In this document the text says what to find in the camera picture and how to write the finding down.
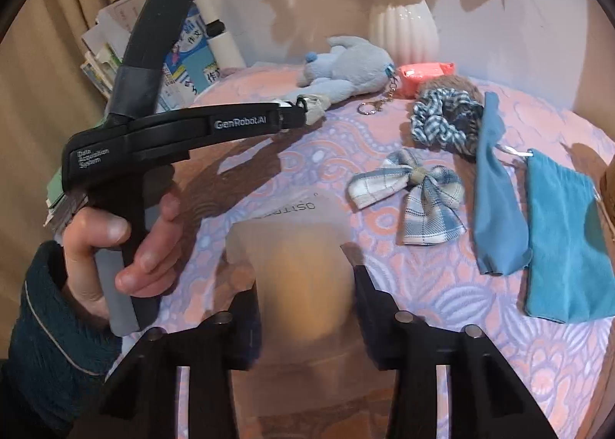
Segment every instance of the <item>person's arm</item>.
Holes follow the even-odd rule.
[[[163,293],[176,279],[181,250],[179,200],[161,200],[161,217],[116,278],[133,296]],[[65,437],[82,406],[105,381],[121,353],[108,328],[108,309],[93,253],[123,243],[124,219],[83,209],[67,227],[64,248],[39,248],[28,269],[8,361],[0,369],[0,438]]]

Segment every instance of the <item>curtain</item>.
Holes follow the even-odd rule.
[[[112,0],[28,0],[0,43],[0,358],[38,245],[47,182],[68,138],[92,127],[105,102],[82,74],[81,35]]]

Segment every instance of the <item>white wall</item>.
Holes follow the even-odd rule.
[[[248,64],[366,36],[372,0],[211,0]],[[615,138],[615,30],[595,0],[427,0],[440,59],[577,112]]]

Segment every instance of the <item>dark green sleeve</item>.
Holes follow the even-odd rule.
[[[0,438],[66,436],[121,353],[120,338],[76,317],[60,293],[65,281],[62,247],[43,243],[0,369]]]

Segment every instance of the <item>hand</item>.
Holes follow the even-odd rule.
[[[182,223],[176,188],[160,200],[160,216],[136,251],[130,266],[116,276],[116,288],[133,297],[153,297],[167,291],[177,278]],[[98,281],[94,253],[124,243],[130,236],[125,219],[94,208],[82,208],[64,231],[68,278],[62,290],[78,315],[97,326],[109,321],[109,309]]]

